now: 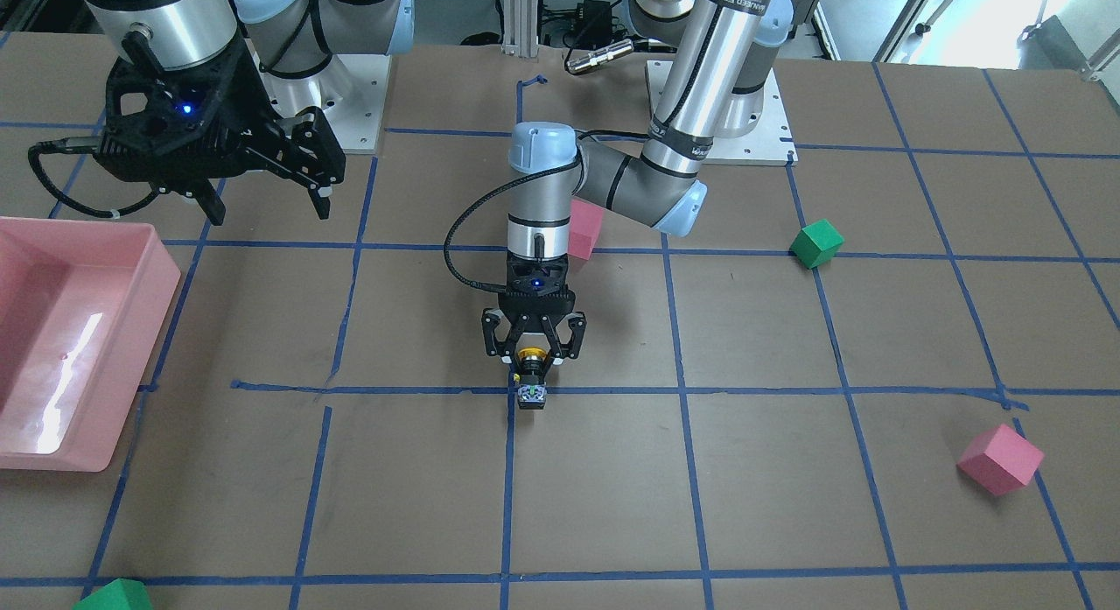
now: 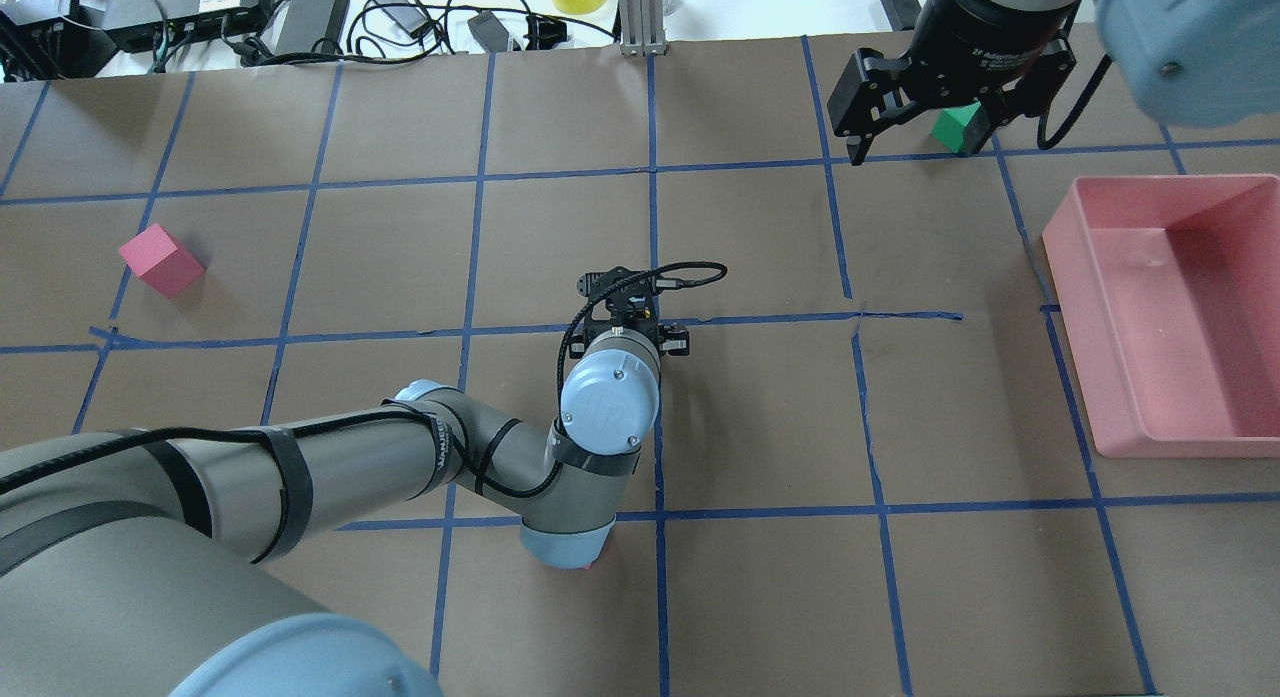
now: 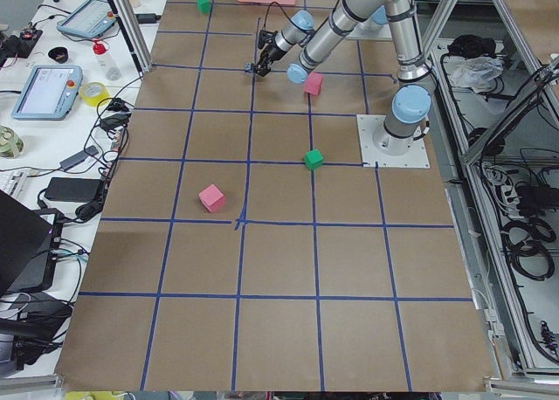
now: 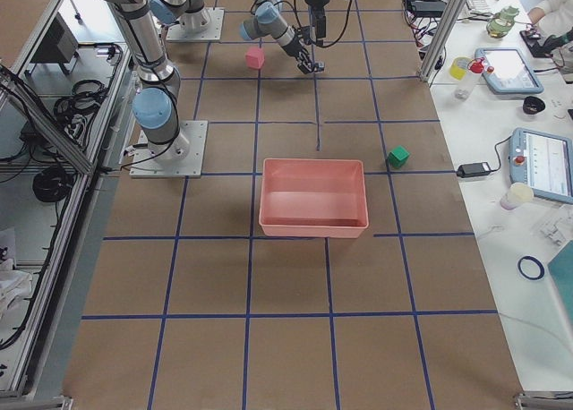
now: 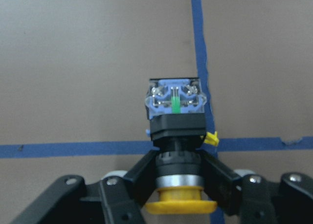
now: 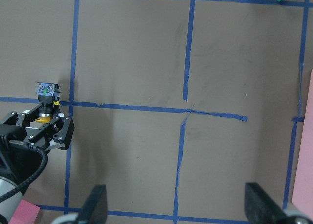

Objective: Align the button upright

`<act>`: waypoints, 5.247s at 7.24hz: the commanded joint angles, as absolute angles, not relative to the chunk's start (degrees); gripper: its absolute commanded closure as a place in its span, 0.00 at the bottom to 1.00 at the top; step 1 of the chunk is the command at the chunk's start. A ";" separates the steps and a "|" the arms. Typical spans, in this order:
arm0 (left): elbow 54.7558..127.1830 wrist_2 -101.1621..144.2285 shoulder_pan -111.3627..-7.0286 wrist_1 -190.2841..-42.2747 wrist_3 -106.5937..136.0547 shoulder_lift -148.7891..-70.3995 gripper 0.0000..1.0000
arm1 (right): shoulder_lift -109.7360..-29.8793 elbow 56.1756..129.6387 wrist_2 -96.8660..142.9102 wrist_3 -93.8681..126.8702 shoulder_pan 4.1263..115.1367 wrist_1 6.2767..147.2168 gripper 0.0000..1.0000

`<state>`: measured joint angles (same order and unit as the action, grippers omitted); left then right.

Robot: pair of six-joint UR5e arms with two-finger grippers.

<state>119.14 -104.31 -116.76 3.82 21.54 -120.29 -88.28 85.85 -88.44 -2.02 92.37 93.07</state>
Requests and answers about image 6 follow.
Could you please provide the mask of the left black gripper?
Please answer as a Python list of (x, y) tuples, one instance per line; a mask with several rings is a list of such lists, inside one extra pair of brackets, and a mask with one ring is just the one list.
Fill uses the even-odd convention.
[(31, 127), (37, 119), (39, 107), (28, 113), (9, 112), (0, 120), (0, 176), (13, 182), (23, 182), (42, 167), (42, 156), (27, 148), (13, 147), (18, 141), (48, 153), (53, 148), (67, 150), (74, 132), (70, 116), (52, 118), (48, 123)]

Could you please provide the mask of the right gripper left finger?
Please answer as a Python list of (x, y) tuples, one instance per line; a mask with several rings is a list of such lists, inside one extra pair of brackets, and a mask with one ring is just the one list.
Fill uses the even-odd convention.
[(105, 224), (108, 218), (106, 185), (96, 185), (81, 208), (76, 224)]

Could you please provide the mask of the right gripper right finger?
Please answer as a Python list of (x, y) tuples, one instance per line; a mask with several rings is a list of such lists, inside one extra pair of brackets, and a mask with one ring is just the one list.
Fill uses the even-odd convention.
[(251, 224), (282, 224), (288, 218), (256, 182), (245, 184), (244, 212)]

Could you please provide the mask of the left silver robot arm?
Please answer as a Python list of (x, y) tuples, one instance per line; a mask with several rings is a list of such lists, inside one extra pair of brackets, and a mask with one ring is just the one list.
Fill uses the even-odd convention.
[(10, 112), (0, 121), (0, 222), (7, 224), (30, 184), (48, 163), (52, 149), (67, 150), (73, 119), (59, 106), (37, 105), (22, 113)]

